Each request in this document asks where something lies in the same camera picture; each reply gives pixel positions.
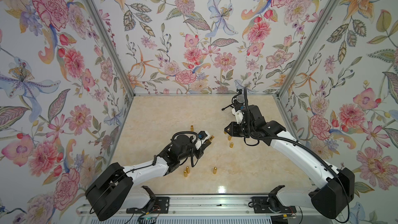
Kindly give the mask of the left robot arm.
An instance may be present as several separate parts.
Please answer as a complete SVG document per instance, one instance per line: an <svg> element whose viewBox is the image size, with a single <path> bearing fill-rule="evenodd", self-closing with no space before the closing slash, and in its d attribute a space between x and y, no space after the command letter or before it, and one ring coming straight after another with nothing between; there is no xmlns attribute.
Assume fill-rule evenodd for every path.
<svg viewBox="0 0 398 224"><path fill-rule="evenodd" d="M150 161L125 167L112 163L85 193L91 206L89 213L105 221L120 209L137 208L150 212L157 197L143 183L171 174L186 161L190 161L192 167L196 166L213 138L207 131L181 131L175 133Z"/></svg>

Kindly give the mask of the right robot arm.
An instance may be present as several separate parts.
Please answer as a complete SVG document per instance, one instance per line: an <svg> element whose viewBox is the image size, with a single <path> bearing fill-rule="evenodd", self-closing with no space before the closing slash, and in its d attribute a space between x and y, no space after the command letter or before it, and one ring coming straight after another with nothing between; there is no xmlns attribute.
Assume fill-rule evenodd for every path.
<svg viewBox="0 0 398 224"><path fill-rule="evenodd" d="M313 208L328 219L337 220L354 197L354 173L329 164L320 155L296 140L277 121L266 121L258 106L248 103L247 88L238 89L229 106L235 116L224 131L231 137L252 139L279 151L313 182L307 189L285 185L275 187L263 203L252 200L253 207L267 207L274 213L288 207Z"/></svg>

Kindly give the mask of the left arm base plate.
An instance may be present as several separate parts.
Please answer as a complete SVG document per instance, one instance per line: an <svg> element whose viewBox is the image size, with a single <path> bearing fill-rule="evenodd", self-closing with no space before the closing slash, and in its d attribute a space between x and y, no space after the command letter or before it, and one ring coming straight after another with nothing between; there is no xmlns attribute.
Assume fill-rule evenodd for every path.
<svg viewBox="0 0 398 224"><path fill-rule="evenodd" d="M126 210L127 214L168 214L170 207L170 197L150 198L149 202L142 208L134 207Z"/></svg>

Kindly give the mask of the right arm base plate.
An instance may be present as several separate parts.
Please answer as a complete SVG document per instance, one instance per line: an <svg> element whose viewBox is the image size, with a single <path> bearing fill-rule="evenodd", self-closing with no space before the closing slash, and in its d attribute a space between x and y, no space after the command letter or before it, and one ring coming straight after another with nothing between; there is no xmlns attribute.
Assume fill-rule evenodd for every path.
<svg viewBox="0 0 398 224"><path fill-rule="evenodd" d="M252 197L248 206L252 208L255 214L296 214L294 206L283 206L276 198Z"/></svg>

